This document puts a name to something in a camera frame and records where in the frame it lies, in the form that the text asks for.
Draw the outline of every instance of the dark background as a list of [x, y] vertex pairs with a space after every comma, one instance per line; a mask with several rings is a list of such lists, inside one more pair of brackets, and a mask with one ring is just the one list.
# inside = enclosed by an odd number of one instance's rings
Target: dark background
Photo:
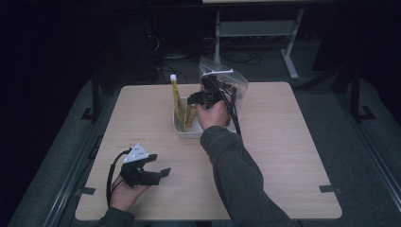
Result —
[[[395, 3], [383, 2], [335, 10], [307, 9], [299, 37], [323, 40], [315, 63], [319, 70], [334, 67], [351, 53], [357, 53], [362, 76], [375, 86], [384, 104], [401, 122], [400, 13]], [[98, 72], [105, 91], [124, 84], [152, 83], [158, 77], [155, 66], [163, 55], [172, 49], [201, 55], [202, 37], [214, 33], [214, 19], [201, 17], [210, 11], [197, 12], [200, 17], [191, 17], [193, 11], [159, 11], [155, 21], [150, 22], [145, 11], [110, 15], [79, 10], [96, 7], [97, 3], [82, 5], [60, 0], [0, 3], [0, 70], [4, 94], [1, 226], [9, 222], [75, 97], [94, 72]], [[235, 11], [231, 13], [233, 17], [238, 15]], [[242, 14], [252, 19], [250, 15], [259, 14]], [[187, 23], [180, 24], [182, 18]], [[205, 25], [211, 25], [207, 27], [212, 29], [205, 29]], [[148, 52], [152, 43], [145, 32], [164, 41], [159, 53]], [[125, 44], [130, 39], [139, 47]], [[131, 55], [132, 50], [144, 54]], [[139, 63], [128, 66], [128, 61]]]

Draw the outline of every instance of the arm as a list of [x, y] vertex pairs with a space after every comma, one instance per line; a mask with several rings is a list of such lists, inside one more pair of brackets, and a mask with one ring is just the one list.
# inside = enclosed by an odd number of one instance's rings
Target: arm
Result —
[[110, 207], [105, 216], [99, 220], [95, 227], [126, 227], [132, 226], [135, 215], [130, 213], [130, 209], [146, 190], [149, 185], [138, 185], [130, 187], [122, 177], [118, 176], [113, 183], [113, 193]]
[[287, 214], [263, 190], [263, 175], [241, 136], [223, 127], [224, 103], [207, 111], [196, 108], [204, 129], [200, 144], [209, 155], [218, 193], [235, 226], [291, 226]]

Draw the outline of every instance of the table top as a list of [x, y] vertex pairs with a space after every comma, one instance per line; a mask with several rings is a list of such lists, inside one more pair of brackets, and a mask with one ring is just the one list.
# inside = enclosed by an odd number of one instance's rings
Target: table top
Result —
[[[198, 84], [179, 84], [182, 97]], [[146, 171], [171, 167], [170, 175], [151, 187], [131, 211], [137, 219], [229, 219], [215, 187], [212, 166], [199, 139], [182, 139], [173, 125], [171, 85], [124, 87], [115, 104], [83, 194], [77, 219], [100, 219], [107, 210], [110, 164], [123, 150], [141, 143], [158, 154]], [[259, 165], [265, 191], [293, 219], [339, 218], [341, 209], [298, 103], [285, 82], [249, 83], [239, 109], [245, 147]], [[118, 162], [118, 174], [123, 158]]]

